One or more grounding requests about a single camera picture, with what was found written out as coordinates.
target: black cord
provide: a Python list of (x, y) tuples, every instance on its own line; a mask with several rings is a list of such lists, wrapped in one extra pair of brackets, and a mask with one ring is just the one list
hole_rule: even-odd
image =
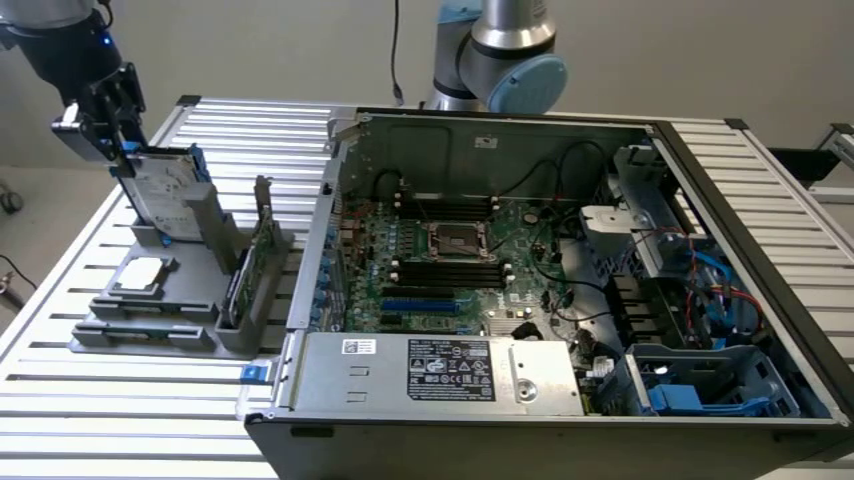
[(368, 197), (373, 201), (377, 200), (376, 187), (378, 187), (378, 181), (388, 174), (393, 174), (397, 177), (397, 180), (402, 179), (402, 173), (400, 173), (400, 170), (397, 170), (396, 168), (382, 168), (378, 172), (376, 172), (376, 176), (373, 177), (373, 185), (370, 186), (370, 196)]
[(402, 106), (402, 89), (397, 83), (397, 33), (400, 31), (400, 0), (394, 0), (394, 32), (390, 40), (390, 93), (397, 101), (397, 106)]
[(21, 277), (21, 279), (29, 284), (31, 289), (33, 290), (38, 290), (38, 286), (34, 284), (34, 282), (31, 280), (29, 280), (29, 278), (26, 278), (26, 275), (23, 275), (21, 273), (21, 270), (19, 270), (19, 268), (17, 268), (17, 265), (14, 265), (14, 262), (11, 261), (11, 259), (9, 257), (6, 257), (5, 255), (0, 255), (0, 258), (2, 260), (5, 260), (6, 262), (9, 262), (9, 265), (11, 266), (11, 270), (14, 270), (14, 273), (17, 273), (17, 276)]
[(562, 185), (562, 164), (565, 163), (565, 158), (568, 157), (569, 153), (572, 152), (572, 150), (574, 150), (578, 147), (582, 147), (584, 145), (590, 146), (596, 152), (598, 152), (598, 158), (601, 159), (601, 168), (605, 169), (606, 168), (606, 159), (608, 156), (604, 153), (604, 149), (601, 148), (601, 145), (598, 145), (596, 142), (593, 142), (592, 140), (580, 140), (572, 144), (569, 144), (569, 146), (565, 147), (565, 149), (562, 150), (562, 154), (560, 155), (560, 160), (557, 161), (557, 182), (554, 185), (554, 195), (558, 195), (560, 193), (562, 193), (561, 190), (561, 185)]
[(109, 6), (109, 0), (97, 0), (97, 3), (99, 3), (101, 6), (106, 9), (106, 15), (109, 15), (109, 20), (106, 21), (106, 25), (103, 26), (103, 28), (109, 28), (111, 27), (111, 21), (114, 20), (114, 17), (111, 15), (111, 7)]
[(568, 317), (564, 317), (562, 315), (560, 315), (560, 312), (557, 312), (556, 310), (554, 310), (554, 313), (557, 314), (557, 318), (560, 320), (565, 320), (566, 322), (573, 322), (573, 323), (585, 322), (586, 320), (592, 320), (594, 318), (604, 317), (605, 315), (610, 315), (610, 312), (600, 312), (600, 313), (596, 313), (594, 315), (589, 315), (588, 317), (584, 317), (584, 318), (568, 318)]
[[(562, 223), (562, 221), (573, 214), (574, 214), (574, 209), (566, 215), (560, 217), (560, 220), (557, 220), (557, 223)], [(562, 283), (564, 285), (585, 285), (585, 286), (593, 288), (594, 290), (597, 290), (604, 295), (604, 289), (598, 285), (596, 285), (594, 283), (584, 282), (581, 280), (564, 280), (562, 278), (557, 278), (553, 275), (549, 275), (540, 268), (538, 262), (533, 258), (532, 249), (533, 249), (533, 245), (536, 245), (536, 242), (538, 241), (540, 235), (545, 231), (545, 228), (548, 228), (548, 225), (549, 225), (549, 222), (545, 222), (545, 225), (542, 225), (542, 228), (540, 228), (538, 232), (536, 232), (536, 235), (533, 236), (533, 241), (530, 242), (530, 251), (528, 252), (528, 254), (530, 256), (530, 263), (533, 264), (533, 268), (536, 269), (536, 272), (542, 277), (545, 277), (548, 280), (550, 280), (552, 282)]]
[(518, 188), (521, 184), (526, 181), (526, 179), (530, 178), (530, 175), (533, 175), (533, 172), (536, 172), (536, 169), (540, 167), (540, 165), (550, 165), (554, 171), (557, 172), (557, 176), (560, 176), (560, 170), (557, 169), (557, 164), (548, 159), (540, 160), (533, 164), (533, 166), (530, 167), (530, 170), (528, 170), (528, 173), (524, 174), (524, 177), (521, 177), (521, 179), (516, 183), (513, 183), (509, 188), (505, 188), (496, 196), (502, 197), (509, 192), (512, 192), (516, 188)]

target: black ram slot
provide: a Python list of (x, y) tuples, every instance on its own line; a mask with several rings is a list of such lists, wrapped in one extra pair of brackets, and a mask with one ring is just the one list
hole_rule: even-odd
[(392, 298), (434, 298), (453, 299), (453, 289), (450, 288), (412, 288), (412, 287), (385, 287), (382, 297)]
[(442, 200), (405, 200), (397, 210), (400, 218), (416, 220), (485, 220), (492, 207), (485, 202), (448, 203)]
[(454, 287), (454, 288), (504, 288), (504, 283), (500, 281), (480, 280), (480, 279), (464, 279), (464, 280), (448, 280), (448, 279), (421, 279), (421, 278), (404, 278), (400, 277), (397, 285), (409, 287)]
[(401, 286), (502, 288), (500, 265), (484, 263), (404, 262), (397, 270)]
[(474, 272), (500, 272), (500, 265), (492, 263), (466, 263), (466, 262), (402, 262), (401, 270), (417, 272), (449, 272), (449, 271), (474, 271)]

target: blue plastic latch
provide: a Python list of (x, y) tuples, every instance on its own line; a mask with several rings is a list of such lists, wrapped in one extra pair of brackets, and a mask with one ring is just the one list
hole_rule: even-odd
[(240, 372), (240, 383), (242, 385), (265, 385), (268, 370), (269, 367), (265, 365), (244, 365)]
[(656, 385), (648, 394), (660, 415), (752, 417), (769, 403), (767, 397), (756, 397), (744, 403), (703, 405), (693, 385)]

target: aluminum table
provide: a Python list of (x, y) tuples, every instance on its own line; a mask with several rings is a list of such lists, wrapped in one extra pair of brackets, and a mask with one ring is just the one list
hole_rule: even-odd
[[(274, 218), (296, 235), (260, 354), (260, 358), (272, 358), (281, 344), (298, 251), (328, 161), (325, 124), (334, 107), (208, 98), (183, 103), (174, 108), (151, 144), (197, 143), (202, 147), (221, 205), (241, 227), (250, 228), (256, 217), (254, 176), (272, 177)], [(785, 189), (773, 188), (779, 176), (764, 172), (760, 158), (749, 158), (761, 152), (745, 135), (729, 132), (721, 121), (669, 120), (701, 155), (703, 166), (713, 170), (712, 179), (720, 182), (724, 195), (737, 196), (737, 186), (772, 194), (775, 200), (757, 194), (753, 201), (739, 197), (752, 228), (764, 232), (771, 226), (777, 234), (787, 226), (775, 222), (793, 222), (792, 238), (803, 229), (812, 243), (829, 245), (804, 223), (815, 216), (797, 216), (803, 201), (784, 198)], [(733, 162), (732, 158), (747, 160)], [(751, 166), (747, 176), (744, 165)], [(729, 184), (735, 178), (740, 183)], [(751, 188), (755, 185), (744, 183), (744, 178), (761, 188)], [(791, 211), (768, 213), (780, 204)], [(133, 219), (133, 210), (115, 188), (0, 337), (0, 478), (272, 479), (273, 471), (236, 417), (241, 388), (246, 388), (249, 404), (269, 395), (269, 387), (238, 385), (245, 362), (85, 355), (65, 349), (89, 299), (106, 285), (133, 244), (127, 229)], [(832, 233), (831, 228), (819, 230)], [(809, 272), (788, 258), (785, 238), (768, 240), (775, 245), (768, 246), (768, 255), (797, 274), (792, 278), (801, 278)], [(840, 258), (835, 252), (823, 253), (833, 261)], [(829, 268), (820, 266), (827, 262), (817, 262), (819, 266), (811, 267), (812, 277), (832, 281), (820, 275), (821, 270), (815, 271)], [(845, 287), (851, 285), (847, 278), (839, 281)], [(819, 288), (803, 288), (813, 303), (835, 301), (821, 296)], [(854, 359), (854, 320), (844, 320), (839, 315), (821, 322), (844, 358)], [(852, 475), (849, 456), (832, 464), (796, 464), (764, 478), (835, 480)]]

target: computer component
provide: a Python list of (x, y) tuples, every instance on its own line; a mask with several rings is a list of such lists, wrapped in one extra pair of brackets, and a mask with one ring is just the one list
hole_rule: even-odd
[[(332, 125), (270, 406), (245, 417), (280, 476), (688, 478), (713, 452), (713, 476), (748, 479), (854, 438), (849, 383), (669, 122), (357, 109)], [(333, 328), (306, 315), (328, 252)], [(425, 462), (436, 448), (456, 460)]]
[(74, 326), (71, 351), (253, 358), (293, 238), (272, 217), (268, 188), (258, 177), (250, 234), (222, 219), (205, 182), (179, 196), (204, 243), (163, 237), (150, 225), (130, 227), (137, 243)]

